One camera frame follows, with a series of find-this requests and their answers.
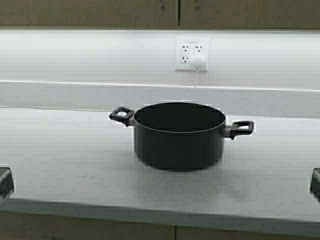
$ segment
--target pot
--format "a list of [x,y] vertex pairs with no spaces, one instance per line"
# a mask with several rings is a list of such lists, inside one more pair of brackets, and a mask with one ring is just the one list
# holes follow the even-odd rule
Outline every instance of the pot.
[[168,102],[138,111],[114,110],[110,119],[133,126],[134,151],[141,161],[158,169],[191,171],[217,162],[224,152],[224,138],[250,135],[252,121],[225,125],[226,116],[210,106]]

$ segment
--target cabinet door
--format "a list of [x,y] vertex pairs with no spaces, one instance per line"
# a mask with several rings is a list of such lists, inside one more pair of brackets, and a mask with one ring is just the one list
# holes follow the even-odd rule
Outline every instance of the cabinet door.
[[320,0],[261,0],[264,29],[320,29]]
[[174,240],[175,227],[0,212],[0,240]]
[[178,0],[0,0],[0,26],[175,28]]
[[260,0],[180,0],[180,2],[181,28],[252,29],[259,26]]
[[206,228],[177,227],[176,240],[319,240],[317,237],[289,236]]

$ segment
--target pot handle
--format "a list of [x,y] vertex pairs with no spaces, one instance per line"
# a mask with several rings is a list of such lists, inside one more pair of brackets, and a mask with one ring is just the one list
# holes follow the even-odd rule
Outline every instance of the pot handle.
[[224,128],[224,137],[235,139],[238,135],[250,135],[254,131],[255,124],[253,121],[236,121],[230,125],[226,125]]
[[[126,113],[125,116],[118,115],[118,113]],[[126,108],[126,107],[118,107],[116,110],[114,110],[110,115],[109,118],[111,120],[115,120],[117,122],[123,123],[127,127],[132,126],[131,117],[134,115],[135,111]]]

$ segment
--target kitchen counter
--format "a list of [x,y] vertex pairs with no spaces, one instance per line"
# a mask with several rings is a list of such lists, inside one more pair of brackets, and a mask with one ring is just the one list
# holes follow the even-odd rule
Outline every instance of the kitchen counter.
[[140,162],[132,127],[108,112],[0,109],[0,167],[15,181],[2,210],[320,237],[320,119],[227,118],[241,120],[255,132],[226,139],[218,164],[169,172]]

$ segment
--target electrical outlet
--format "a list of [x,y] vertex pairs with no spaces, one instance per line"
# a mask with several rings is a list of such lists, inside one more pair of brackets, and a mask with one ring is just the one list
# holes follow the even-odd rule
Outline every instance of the electrical outlet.
[[195,44],[194,45],[194,55],[204,55],[205,46],[203,44]]
[[209,37],[177,37],[175,69],[181,71],[194,71],[196,69],[191,64],[191,60],[194,57],[203,56],[205,63],[199,70],[208,71],[209,42]]
[[191,51],[189,44],[182,44],[180,49],[181,49],[180,63],[188,64],[189,57],[190,57],[190,51]]

